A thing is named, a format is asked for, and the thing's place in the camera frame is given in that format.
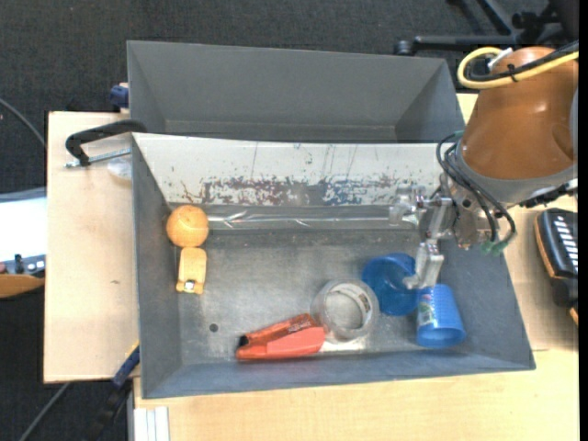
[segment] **black carpet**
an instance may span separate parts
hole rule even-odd
[[[509,13],[542,0],[498,0]],[[474,0],[0,0],[0,97],[38,130],[51,110],[110,111],[126,40],[392,54],[415,34],[494,34]],[[460,52],[428,52],[455,72]],[[0,193],[45,183],[40,143],[0,108]],[[43,294],[0,301],[0,440],[16,440],[57,386],[44,387]],[[30,439],[79,439],[106,382],[74,383]],[[103,439],[125,439],[124,414]]]

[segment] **wooden table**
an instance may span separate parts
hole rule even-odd
[[[466,119],[474,100],[459,96]],[[130,184],[106,163],[63,167],[69,134],[120,116],[49,116],[46,382],[108,379],[138,339]],[[572,198],[552,206],[576,209]],[[142,399],[137,377],[135,406],[167,405],[173,441],[579,439],[578,331],[551,300],[531,226],[541,210],[513,209],[519,234],[506,249],[536,370],[160,400]]]

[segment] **blue cup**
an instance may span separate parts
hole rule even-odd
[[[466,337],[453,292],[445,284],[420,290],[416,315],[416,343],[420,346],[447,348]]]
[[[361,280],[370,286],[378,297],[379,309],[396,317],[416,309],[419,293],[402,283],[414,274],[414,258],[409,254],[395,253],[378,256],[365,265]]]

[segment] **red tool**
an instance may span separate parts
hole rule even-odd
[[[316,353],[324,343],[324,329],[308,313],[245,334],[237,348],[239,360],[284,359]]]

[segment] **gray bin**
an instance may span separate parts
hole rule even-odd
[[[308,311],[328,280],[359,277],[373,256],[415,252],[418,231],[390,230],[381,217],[350,230],[213,224],[204,294],[175,291],[178,250],[164,223],[178,204],[367,218],[386,210],[401,182],[431,192],[435,146],[412,142],[464,126],[444,60],[141,41],[128,43],[128,58],[131,117],[150,132],[134,134],[132,146],[144,398],[534,367],[503,258],[453,242],[441,244],[440,279],[461,310],[461,345],[424,350],[413,315],[383,317],[361,345],[237,363],[241,334]],[[291,200],[267,202],[275,187]]]
[[[464,122],[443,59],[129,41],[149,132],[258,141],[440,141]]]
[[[239,363],[241,335],[308,311],[327,281],[359,278],[372,257],[414,255],[420,234],[386,216],[400,183],[435,187],[433,144],[310,144],[133,134],[133,208],[142,396],[173,397],[534,367],[502,257],[441,243],[440,282],[454,290],[467,339],[444,351],[415,343],[415,317],[382,315],[364,340],[298,360]],[[333,202],[333,193],[338,199]],[[175,291],[179,250],[165,222],[178,204],[222,218],[255,209],[277,227],[211,220],[201,296]],[[321,212],[343,226],[300,225]],[[347,227],[349,217],[365,217]]]

